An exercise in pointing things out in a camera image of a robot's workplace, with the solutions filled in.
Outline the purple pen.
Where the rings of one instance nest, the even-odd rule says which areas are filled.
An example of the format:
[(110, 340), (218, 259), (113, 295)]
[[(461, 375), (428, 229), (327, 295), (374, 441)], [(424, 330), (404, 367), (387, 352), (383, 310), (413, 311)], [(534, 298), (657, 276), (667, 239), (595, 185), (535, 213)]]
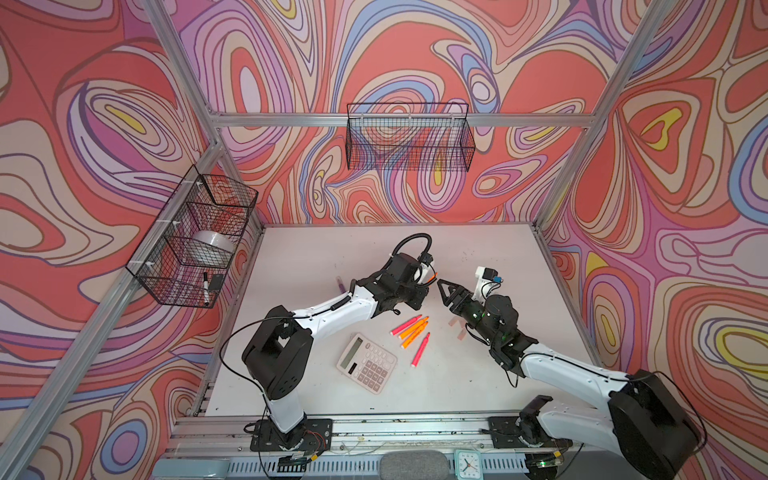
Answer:
[(347, 292), (347, 287), (339, 276), (336, 277), (336, 284), (342, 294)]

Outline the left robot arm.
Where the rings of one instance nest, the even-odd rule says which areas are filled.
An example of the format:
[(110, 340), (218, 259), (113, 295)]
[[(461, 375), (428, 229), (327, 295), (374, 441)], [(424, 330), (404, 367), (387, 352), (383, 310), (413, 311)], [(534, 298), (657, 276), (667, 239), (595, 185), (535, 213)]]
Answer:
[(348, 291), (319, 305), (267, 314), (241, 358), (263, 391), (271, 426), (282, 434), (302, 427), (306, 413), (294, 392), (307, 368), (313, 343), (359, 322), (395, 312), (399, 304), (421, 308), (429, 292), (433, 257), (394, 253), (378, 271), (351, 282)]

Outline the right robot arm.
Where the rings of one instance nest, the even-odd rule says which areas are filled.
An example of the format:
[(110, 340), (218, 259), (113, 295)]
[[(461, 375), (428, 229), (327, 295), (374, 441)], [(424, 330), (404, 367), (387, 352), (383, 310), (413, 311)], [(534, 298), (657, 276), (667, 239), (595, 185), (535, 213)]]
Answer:
[(538, 395), (519, 413), (509, 435), (540, 446), (567, 440), (623, 457), (648, 479), (672, 479), (708, 440), (698, 413), (688, 413), (660, 372), (632, 374), (597, 367), (563, 355), (518, 327), (509, 297), (469, 289), (447, 280), (437, 286), (444, 306), (464, 320), (508, 377), (556, 387), (581, 400), (573, 406)]

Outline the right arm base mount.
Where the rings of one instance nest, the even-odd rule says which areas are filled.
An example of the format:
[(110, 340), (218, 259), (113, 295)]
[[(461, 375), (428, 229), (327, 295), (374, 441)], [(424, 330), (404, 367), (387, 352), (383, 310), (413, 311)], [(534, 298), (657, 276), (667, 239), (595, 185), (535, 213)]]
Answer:
[(553, 398), (538, 395), (516, 416), (494, 416), (488, 418), (488, 427), (480, 432), (491, 437), (493, 447), (502, 448), (556, 448), (568, 450), (573, 441), (555, 438), (544, 431), (539, 422), (541, 409)]

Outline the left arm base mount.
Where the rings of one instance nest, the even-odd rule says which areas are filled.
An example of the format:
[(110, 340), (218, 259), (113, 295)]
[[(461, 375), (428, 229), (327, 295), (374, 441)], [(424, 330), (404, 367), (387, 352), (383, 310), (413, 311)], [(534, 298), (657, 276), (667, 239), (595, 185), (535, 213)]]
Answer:
[(253, 452), (322, 453), (332, 445), (333, 420), (309, 418), (302, 420), (288, 433), (281, 432), (269, 418), (248, 423), (243, 428), (251, 436)]

